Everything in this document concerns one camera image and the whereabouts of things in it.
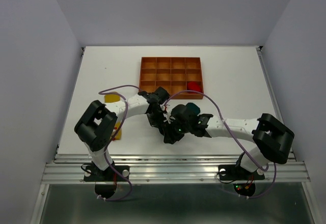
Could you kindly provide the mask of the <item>dark green sock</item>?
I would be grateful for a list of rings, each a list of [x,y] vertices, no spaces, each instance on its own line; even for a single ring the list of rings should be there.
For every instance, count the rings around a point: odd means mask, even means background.
[[[185,106],[196,115],[199,115],[201,112],[200,108],[192,102],[187,103]]]

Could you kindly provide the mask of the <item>red sock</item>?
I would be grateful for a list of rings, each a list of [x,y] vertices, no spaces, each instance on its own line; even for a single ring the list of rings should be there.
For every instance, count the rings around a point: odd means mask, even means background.
[[[187,83],[187,90],[191,94],[195,94],[196,92],[202,93],[202,88],[200,84],[196,81],[189,81]]]

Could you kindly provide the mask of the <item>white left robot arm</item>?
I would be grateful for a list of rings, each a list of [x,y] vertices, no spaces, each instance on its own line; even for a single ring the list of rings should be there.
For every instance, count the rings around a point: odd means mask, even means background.
[[[74,132],[92,157],[90,166],[82,168],[86,176],[97,176],[101,180],[108,180],[113,176],[114,161],[107,148],[113,139],[117,122],[123,124],[130,117],[146,115],[150,126],[163,132],[165,112],[162,105],[169,97],[167,90],[158,87],[152,93],[141,91],[127,100],[114,103],[93,101],[74,128]]]

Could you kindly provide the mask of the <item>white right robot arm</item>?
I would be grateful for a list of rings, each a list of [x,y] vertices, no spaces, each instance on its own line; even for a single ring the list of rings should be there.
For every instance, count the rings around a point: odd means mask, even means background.
[[[167,121],[164,125],[164,141],[174,144],[186,133],[196,137],[229,137],[240,144],[252,142],[255,147],[243,153],[234,166],[236,176],[246,178],[258,169],[265,170],[270,162],[285,164],[294,140],[294,133],[277,118],[263,113],[257,119],[222,119],[212,114],[201,114],[193,104],[180,104],[165,108]]]

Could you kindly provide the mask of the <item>orange compartment tray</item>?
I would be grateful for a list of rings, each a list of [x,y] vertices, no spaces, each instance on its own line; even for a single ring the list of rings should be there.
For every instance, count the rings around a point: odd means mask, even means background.
[[[199,57],[142,57],[139,88],[149,93],[163,87],[174,99],[201,100],[200,92],[191,94],[187,83],[196,81],[202,88],[203,75]]]

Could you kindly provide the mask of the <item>yellow sock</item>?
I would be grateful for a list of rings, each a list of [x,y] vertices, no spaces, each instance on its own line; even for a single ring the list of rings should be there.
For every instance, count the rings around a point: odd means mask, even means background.
[[[104,96],[104,101],[105,103],[113,103],[113,102],[118,102],[120,101],[120,97],[117,94],[107,94]],[[120,127],[121,121],[117,121],[117,123],[114,126],[113,133],[112,135],[115,135],[117,129]],[[119,130],[119,132],[115,135],[113,138],[114,141],[120,140],[122,137],[122,131]]]

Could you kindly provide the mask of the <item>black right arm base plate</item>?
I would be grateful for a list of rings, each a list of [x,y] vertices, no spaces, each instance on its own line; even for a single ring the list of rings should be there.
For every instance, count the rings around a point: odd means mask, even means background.
[[[259,175],[257,172],[249,172],[234,164],[222,164],[218,166],[217,176],[222,181],[247,181],[264,180],[265,175]]]

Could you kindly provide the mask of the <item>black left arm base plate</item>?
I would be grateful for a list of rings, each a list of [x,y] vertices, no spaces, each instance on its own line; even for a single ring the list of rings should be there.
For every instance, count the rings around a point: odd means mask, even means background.
[[[100,170],[94,164],[82,164],[81,169],[84,171],[85,182],[126,182],[123,176],[119,176],[110,167],[105,171]]]

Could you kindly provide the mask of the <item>aluminium mounting rail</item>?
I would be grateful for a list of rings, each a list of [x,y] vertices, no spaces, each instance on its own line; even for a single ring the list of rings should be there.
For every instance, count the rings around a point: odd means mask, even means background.
[[[127,165],[132,184],[210,184],[219,166],[233,164],[237,155],[112,155],[116,165]],[[83,184],[83,163],[91,158],[85,154],[59,154],[46,164],[41,182],[43,184]],[[296,161],[293,154],[286,164],[269,166],[264,182],[309,182],[304,162]]]

